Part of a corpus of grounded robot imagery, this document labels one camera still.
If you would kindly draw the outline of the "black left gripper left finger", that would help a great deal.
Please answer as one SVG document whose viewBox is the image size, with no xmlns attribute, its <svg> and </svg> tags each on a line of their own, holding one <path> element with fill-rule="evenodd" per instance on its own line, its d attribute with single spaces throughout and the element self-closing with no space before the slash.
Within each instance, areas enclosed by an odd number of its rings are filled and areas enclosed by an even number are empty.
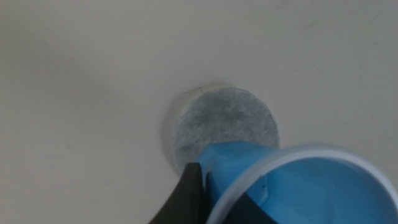
<svg viewBox="0 0 398 224">
<path fill-rule="evenodd" d="M 150 224 L 203 223 L 204 193 L 201 166 L 188 163 L 170 197 Z"/>
</svg>

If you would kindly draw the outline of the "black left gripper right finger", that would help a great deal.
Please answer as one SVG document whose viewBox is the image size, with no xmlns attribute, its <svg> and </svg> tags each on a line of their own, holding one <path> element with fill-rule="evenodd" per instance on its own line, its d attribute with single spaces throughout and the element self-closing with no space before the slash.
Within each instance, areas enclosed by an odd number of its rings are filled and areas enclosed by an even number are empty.
<svg viewBox="0 0 398 224">
<path fill-rule="evenodd" d="M 248 194 L 243 194 L 222 224 L 277 224 L 277 222 L 263 211 Z"/>
</svg>

